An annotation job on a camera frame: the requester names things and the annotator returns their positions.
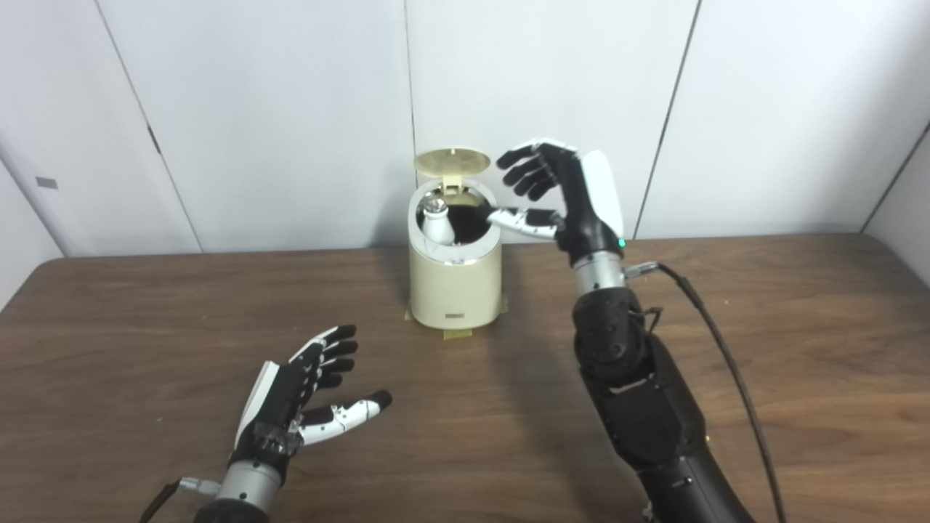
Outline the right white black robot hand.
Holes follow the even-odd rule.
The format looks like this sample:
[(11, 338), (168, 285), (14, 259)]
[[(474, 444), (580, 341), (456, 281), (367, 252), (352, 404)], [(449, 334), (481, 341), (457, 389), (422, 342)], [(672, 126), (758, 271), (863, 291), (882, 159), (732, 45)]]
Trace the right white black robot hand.
[(559, 189), (565, 212), (495, 206), (481, 212), (487, 223), (529, 238), (553, 240), (571, 264), (598, 252), (623, 255), (625, 241), (597, 211), (597, 179), (586, 172), (575, 147), (532, 139), (503, 153), (496, 165), (504, 170), (503, 183), (515, 195), (538, 201), (552, 189)]

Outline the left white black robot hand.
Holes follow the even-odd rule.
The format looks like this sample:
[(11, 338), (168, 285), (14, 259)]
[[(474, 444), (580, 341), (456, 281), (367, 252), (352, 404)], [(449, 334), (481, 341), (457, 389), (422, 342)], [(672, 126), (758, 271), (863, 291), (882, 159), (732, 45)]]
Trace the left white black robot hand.
[(269, 466), (286, 478), (300, 449), (351, 431), (383, 413), (387, 390), (359, 400), (308, 408), (313, 395), (338, 387), (355, 367), (355, 325), (336, 325), (306, 341), (288, 361), (264, 362), (239, 421), (229, 466), (239, 461)]

